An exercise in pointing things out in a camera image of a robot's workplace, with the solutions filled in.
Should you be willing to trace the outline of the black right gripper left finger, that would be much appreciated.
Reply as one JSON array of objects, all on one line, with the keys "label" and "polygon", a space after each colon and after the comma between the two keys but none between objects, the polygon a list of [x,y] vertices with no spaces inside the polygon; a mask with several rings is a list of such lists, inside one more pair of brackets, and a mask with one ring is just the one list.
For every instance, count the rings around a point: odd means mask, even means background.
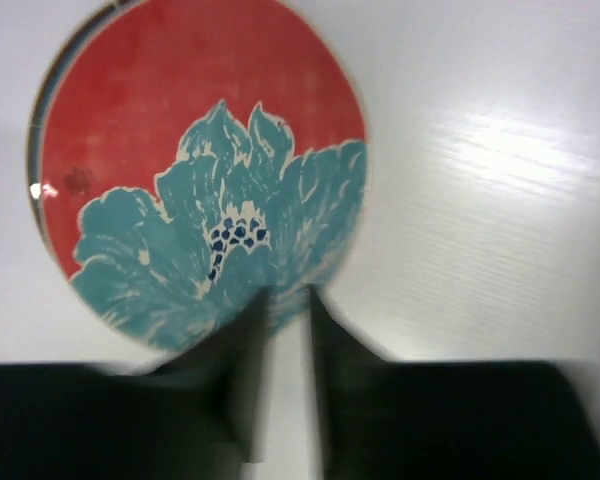
[{"label": "black right gripper left finger", "polygon": [[252,461],[270,292],[139,375],[0,364],[0,479],[236,479]]}]

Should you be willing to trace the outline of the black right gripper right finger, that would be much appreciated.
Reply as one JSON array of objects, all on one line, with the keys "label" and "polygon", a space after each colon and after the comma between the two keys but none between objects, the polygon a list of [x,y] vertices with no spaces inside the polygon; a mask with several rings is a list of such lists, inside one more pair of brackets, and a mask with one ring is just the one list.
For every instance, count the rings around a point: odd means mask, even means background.
[{"label": "black right gripper right finger", "polygon": [[308,290],[327,479],[600,479],[573,384],[544,361],[398,362]]}]

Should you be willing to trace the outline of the red plate with teal flower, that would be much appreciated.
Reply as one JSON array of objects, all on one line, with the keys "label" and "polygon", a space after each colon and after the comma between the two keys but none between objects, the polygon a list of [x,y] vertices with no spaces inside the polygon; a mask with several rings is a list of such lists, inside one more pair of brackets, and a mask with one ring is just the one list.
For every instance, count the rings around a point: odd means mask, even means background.
[{"label": "red plate with teal flower", "polygon": [[166,1],[152,45],[159,100],[139,128],[153,186],[70,210],[44,202],[44,240],[114,331],[175,352],[219,329],[261,287],[269,325],[307,310],[353,243],[369,162],[340,63],[279,1]]}]

